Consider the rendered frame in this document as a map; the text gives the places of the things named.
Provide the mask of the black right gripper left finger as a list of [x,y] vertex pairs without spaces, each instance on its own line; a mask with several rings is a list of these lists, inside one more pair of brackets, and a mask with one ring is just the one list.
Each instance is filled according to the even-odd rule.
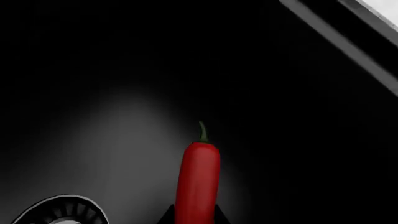
[[171,205],[166,212],[163,214],[163,216],[160,218],[160,220],[157,222],[157,224],[175,224],[175,206]]

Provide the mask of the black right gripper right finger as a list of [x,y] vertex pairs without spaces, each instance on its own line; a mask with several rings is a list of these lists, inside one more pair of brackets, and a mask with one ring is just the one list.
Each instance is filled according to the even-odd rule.
[[218,205],[215,205],[214,224],[231,224]]

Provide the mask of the red chili pepper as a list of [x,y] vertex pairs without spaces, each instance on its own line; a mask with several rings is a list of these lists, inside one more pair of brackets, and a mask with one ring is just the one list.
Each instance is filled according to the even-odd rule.
[[200,137],[184,151],[175,198],[175,224],[214,224],[220,153],[209,142],[203,122]]

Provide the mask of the round sink drain strainer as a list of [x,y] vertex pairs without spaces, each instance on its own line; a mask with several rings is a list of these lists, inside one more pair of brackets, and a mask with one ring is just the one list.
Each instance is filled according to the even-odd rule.
[[110,224],[104,210],[92,199],[81,195],[48,197],[25,209],[11,224]]

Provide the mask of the dark metal sink basin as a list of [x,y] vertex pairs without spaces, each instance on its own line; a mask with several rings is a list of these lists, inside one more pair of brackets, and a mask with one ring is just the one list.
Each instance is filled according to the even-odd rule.
[[0,224],[156,224],[200,123],[231,224],[398,224],[398,47],[338,0],[0,0]]

